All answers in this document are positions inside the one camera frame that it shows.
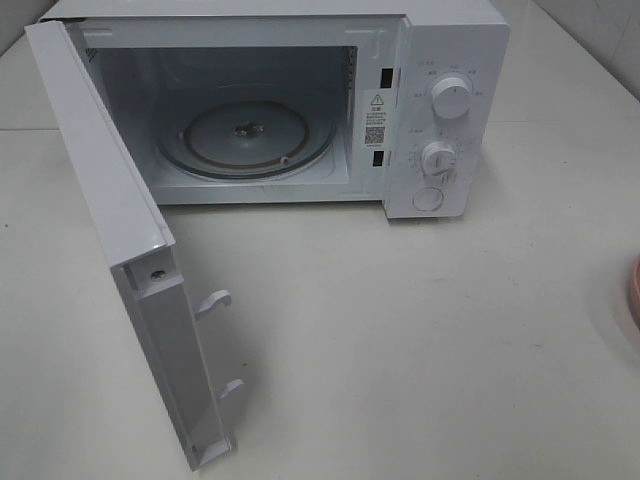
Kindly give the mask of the round white door button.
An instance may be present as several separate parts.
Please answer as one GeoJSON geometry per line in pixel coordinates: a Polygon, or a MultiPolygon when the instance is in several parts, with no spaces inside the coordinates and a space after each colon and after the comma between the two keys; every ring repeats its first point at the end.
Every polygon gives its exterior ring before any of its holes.
{"type": "Polygon", "coordinates": [[[421,212],[435,212],[443,204],[444,194],[436,187],[425,187],[417,191],[412,197],[413,207],[421,212]]]}

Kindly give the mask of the white timer knob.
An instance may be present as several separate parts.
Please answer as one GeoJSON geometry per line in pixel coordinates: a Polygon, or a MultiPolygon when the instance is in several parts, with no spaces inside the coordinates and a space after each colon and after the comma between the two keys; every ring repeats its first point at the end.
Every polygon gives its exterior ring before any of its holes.
{"type": "Polygon", "coordinates": [[[423,148],[420,161],[425,176],[438,176],[455,167],[457,151],[448,142],[434,141],[423,148]]]}

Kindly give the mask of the pink round plate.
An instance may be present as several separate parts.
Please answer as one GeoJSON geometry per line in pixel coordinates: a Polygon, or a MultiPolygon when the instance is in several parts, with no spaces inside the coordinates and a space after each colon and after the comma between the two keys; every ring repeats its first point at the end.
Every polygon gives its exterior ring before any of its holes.
{"type": "Polygon", "coordinates": [[[640,328],[640,258],[632,263],[628,278],[628,306],[637,328],[640,328]]]}

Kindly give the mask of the white warning label sticker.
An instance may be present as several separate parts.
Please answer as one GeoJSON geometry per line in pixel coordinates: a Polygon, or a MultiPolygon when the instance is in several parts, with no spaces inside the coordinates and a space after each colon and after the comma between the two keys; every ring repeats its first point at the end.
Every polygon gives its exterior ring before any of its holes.
{"type": "Polygon", "coordinates": [[[367,148],[381,147],[385,144],[390,102],[386,93],[379,89],[366,90],[362,102],[363,145],[367,148]]]}

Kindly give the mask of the white microwave oven body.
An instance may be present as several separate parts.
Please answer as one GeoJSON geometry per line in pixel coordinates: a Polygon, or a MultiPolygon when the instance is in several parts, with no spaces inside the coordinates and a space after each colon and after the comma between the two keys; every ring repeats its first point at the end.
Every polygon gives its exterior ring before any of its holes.
{"type": "Polygon", "coordinates": [[[92,77],[159,205],[379,202],[390,219],[463,213],[510,28],[488,1],[59,1],[56,20],[81,35],[92,77]],[[449,73],[472,84],[467,113],[438,117],[430,90],[449,73]],[[216,180],[160,151],[154,112],[178,90],[274,84],[329,102],[333,142],[314,162],[259,180],[216,180]],[[362,140],[362,95],[390,102],[385,144],[362,140]],[[454,168],[425,176],[421,153],[452,144],[454,168]],[[435,212],[412,205],[444,194],[435,212]]]}

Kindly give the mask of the upper white power knob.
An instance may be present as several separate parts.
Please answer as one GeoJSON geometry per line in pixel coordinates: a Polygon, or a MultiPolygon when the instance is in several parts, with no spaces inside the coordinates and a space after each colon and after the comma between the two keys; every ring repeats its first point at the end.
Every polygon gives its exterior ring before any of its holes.
{"type": "Polygon", "coordinates": [[[430,90],[435,114],[446,120],[459,118],[467,113],[471,104],[472,84],[459,73],[449,73],[436,80],[430,90]]]}

